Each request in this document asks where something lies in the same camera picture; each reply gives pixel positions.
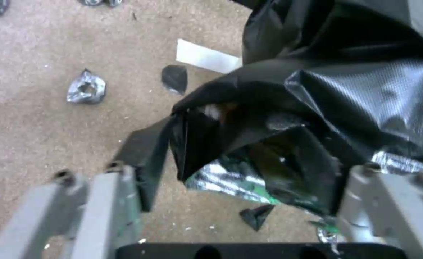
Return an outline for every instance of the floor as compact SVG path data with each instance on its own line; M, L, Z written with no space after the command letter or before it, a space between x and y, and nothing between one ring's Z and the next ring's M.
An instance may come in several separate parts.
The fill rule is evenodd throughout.
M178 38L236 56L250 11L226 0L125 0L119 7L77 0L11 0L0 17L0 230L21 196L70 168L101 172L131 131L167 116L180 96L160 83L175 64ZM83 68L100 75L108 95L98 105L65 101ZM219 74L188 67L188 93ZM169 155L157 204L145 214L147 242L315 241L310 217L279 205L262 230L238 212L257 204L187 191ZM55 258L60 242L50 241Z

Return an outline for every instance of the black plastic piece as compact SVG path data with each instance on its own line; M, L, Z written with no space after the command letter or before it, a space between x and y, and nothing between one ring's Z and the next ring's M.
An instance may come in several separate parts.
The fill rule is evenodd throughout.
M116 259L407 259L401 249L381 244L338 244L335 254L330 244L162 244L123 246Z
M168 117L148 128L133 131L113 158L135 169L144 212L151 211L154 205L173 121L173 117Z
M183 65L168 65L162 69L162 83L167 90L184 95L187 88L187 70Z
M245 209L239 215L254 231L259 231L274 207L274 205L268 204L254 209Z
M410 8L407 0L260 1L244 28L244 65L173 108L178 178L257 144L269 160L252 161L268 192L325 216L337 212L351 166L378 152L423 162L423 15ZM226 103L236 108L223 122L197 112ZM268 127L280 111L306 123ZM293 164L274 170L278 154Z

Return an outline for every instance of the beige carpet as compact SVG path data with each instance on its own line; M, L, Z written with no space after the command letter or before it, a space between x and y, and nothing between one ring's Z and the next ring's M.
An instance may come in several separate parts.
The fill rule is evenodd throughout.
M181 97L159 75L175 64L177 38L239 56L250 13L226 0L125 0L114 9L77 0L11 2L0 17L0 230L28 188L62 168L98 174L119 140L169 114ZM85 67L108 84L99 105L65 101ZM188 73L188 93L218 76L193 67ZM175 177L169 155L155 210L144 215L148 242L315 241L300 210L277 207L256 233L238 216L256 204L186 191ZM47 253L56 257L58 248L51 242Z

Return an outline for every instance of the black plastic bag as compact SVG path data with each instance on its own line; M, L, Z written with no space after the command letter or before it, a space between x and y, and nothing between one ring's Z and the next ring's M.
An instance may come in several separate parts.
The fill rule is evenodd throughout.
M423 1L260 1L243 61L174 106L179 180L244 152L272 198L325 216L351 166L423 163Z

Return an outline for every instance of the white paper strip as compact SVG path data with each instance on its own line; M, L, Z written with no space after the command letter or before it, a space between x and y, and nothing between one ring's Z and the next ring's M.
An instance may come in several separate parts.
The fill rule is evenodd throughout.
M178 39L177 61L223 74L241 66L238 57L182 39Z

